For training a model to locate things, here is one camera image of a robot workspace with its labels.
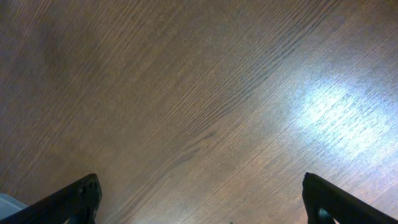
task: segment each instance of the wood grain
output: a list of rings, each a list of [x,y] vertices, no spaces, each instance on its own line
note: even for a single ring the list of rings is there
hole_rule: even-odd
[[[98,223],[305,223],[314,172],[398,218],[395,1],[0,2],[0,192],[98,174]]]

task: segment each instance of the small black object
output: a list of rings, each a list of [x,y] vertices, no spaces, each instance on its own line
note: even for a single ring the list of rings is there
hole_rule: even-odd
[[[0,224],[94,224],[102,191],[96,174],[89,174],[39,202],[3,219]]]
[[[335,220],[340,224],[398,223],[316,174],[305,174],[302,195],[308,224],[335,223]]]

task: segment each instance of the dark wood grain streak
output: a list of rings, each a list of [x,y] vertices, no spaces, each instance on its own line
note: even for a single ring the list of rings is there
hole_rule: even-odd
[[[95,172],[98,223],[305,223],[314,172],[398,218],[397,5],[1,1],[0,192]]]

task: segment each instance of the brown wooden surface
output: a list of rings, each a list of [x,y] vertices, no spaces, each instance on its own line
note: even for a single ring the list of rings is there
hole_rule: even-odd
[[[0,192],[95,172],[98,223],[305,223],[314,172],[398,218],[398,3],[0,1]]]

